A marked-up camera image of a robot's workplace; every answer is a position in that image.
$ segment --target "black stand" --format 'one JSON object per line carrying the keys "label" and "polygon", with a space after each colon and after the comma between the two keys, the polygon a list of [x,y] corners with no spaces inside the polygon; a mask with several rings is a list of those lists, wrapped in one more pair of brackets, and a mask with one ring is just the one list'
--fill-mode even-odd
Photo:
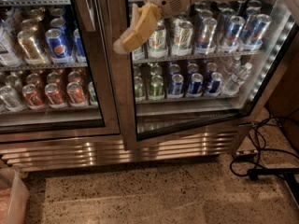
{"label": "black stand", "polygon": [[299,168],[248,169],[251,180],[258,180],[259,175],[283,175],[299,207],[299,183],[296,181],[295,174],[299,174]]}

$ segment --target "vent grille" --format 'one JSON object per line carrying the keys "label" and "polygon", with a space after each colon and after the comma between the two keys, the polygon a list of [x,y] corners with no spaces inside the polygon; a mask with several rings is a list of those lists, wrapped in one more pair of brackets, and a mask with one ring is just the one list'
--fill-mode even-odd
{"label": "vent grille", "polygon": [[181,0],[169,0],[169,4],[173,12],[178,12],[181,10],[182,7]]}

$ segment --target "beverage cooler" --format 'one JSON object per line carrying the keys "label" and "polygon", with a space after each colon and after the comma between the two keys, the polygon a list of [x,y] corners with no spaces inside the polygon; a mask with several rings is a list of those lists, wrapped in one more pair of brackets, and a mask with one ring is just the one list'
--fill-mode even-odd
{"label": "beverage cooler", "polygon": [[0,166],[236,153],[297,52],[291,12],[282,0],[201,1],[116,53],[143,5],[0,1]]}

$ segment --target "concrete floor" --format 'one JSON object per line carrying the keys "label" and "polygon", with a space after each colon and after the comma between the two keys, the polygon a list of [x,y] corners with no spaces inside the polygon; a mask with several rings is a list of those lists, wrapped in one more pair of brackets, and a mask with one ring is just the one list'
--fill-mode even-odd
{"label": "concrete floor", "polygon": [[[292,150],[278,127],[261,131],[269,147]],[[220,155],[30,173],[23,179],[30,190],[25,223],[299,223],[284,181],[237,177],[231,161]],[[265,152],[261,164],[299,167],[299,160]],[[250,167],[235,165],[240,173]]]}

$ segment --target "water bottle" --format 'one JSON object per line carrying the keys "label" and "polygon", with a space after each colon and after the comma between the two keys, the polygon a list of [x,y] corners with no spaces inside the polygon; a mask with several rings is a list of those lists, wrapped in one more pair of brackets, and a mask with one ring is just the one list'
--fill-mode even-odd
{"label": "water bottle", "polygon": [[226,74],[231,75],[237,73],[241,68],[241,56],[235,55],[232,61],[228,61],[224,64],[223,70]]}
{"label": "water bottle", "polygon": [[235,95],[239,92],[240,87],[250,76],[252,64],[246,63],[239,72],[232,73],[222,89],[222,94]]}

